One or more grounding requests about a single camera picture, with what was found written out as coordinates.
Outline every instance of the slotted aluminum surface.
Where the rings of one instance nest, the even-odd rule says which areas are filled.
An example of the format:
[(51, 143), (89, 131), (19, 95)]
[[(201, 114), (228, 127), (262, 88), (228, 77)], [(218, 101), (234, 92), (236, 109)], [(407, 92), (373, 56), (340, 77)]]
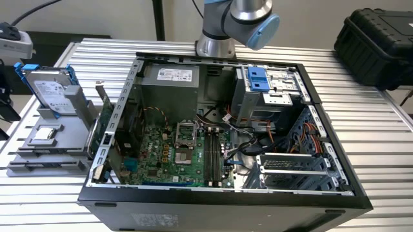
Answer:
[[(105, 81), (113, 102), (121, 93), (134, 53), (194, 55), (194, 44), (86, 39), (71, 44), (58, 66), (71, 63), (86, 96), (102, 104), (95, 81)], [(361, 86), (341, 65), (334, 51), (266, 47), (258, 52), (238, 46), (238, 58), (302, 63), (316, 85), (324, 108), (359, 174), (375, 210), (330, 232), (413, 231), (413, 133), (412, 121), (387, 93)], [(32, 98), (14, 123), (12, 139), (2, 151), (0, 167), (15, 155), (36, 123)], [(10, 178), (0, 170), (2, 231), (101, 231), (110, 229), (76, 205), (85, 176)]]

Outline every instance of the blue drive bay latch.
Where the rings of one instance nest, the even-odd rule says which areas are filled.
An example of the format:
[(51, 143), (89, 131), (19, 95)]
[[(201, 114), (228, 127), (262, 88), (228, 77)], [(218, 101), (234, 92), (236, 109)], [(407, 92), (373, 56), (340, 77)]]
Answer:
[(261, 67), (248, 67), (248, 78), (252, 91), (269, 92), (270, 84), (266, 78), (265, 69)]

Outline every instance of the white wall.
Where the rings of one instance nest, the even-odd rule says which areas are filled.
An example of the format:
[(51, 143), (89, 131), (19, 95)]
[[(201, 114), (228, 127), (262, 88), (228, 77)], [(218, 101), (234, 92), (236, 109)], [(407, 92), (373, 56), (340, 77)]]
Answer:
[[(0, 0), (0, 22), (12, 23), (48, 0)], [(63, 0), (28, 16), (20, 30), (111, 35), (157, 40), (151, 0)]]
[[(47, 0), (0, 0), (0, 22), (11, 22)], [(166, 38), (193, 42), (202, 19), (190, 0), (163, 0)], [(197, 0), (203, 9), (203, 0)], [(273, 0), (281, 27), (272, 46), (333, 48), (345, 17), (359, 8), (413, 10), (413, 0)], [(155, 40), (151, 0), (63, 0), (19, 24), (22, 30), (106, 34)]]

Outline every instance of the power supply label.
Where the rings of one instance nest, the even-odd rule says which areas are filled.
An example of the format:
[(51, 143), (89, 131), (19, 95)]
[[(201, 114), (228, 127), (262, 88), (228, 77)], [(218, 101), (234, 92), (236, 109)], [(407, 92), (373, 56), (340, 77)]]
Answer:
[(193, 70), (159, 69), (158, 80), (165, 81), (193, 81)]

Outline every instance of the black equipment case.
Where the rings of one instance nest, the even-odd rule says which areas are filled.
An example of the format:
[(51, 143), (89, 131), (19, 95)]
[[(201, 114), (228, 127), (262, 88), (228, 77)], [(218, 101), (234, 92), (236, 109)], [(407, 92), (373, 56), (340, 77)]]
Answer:
[(413, 85), (413, 12), (356, 10), (334, 49), (357, 81), (379, 89)]

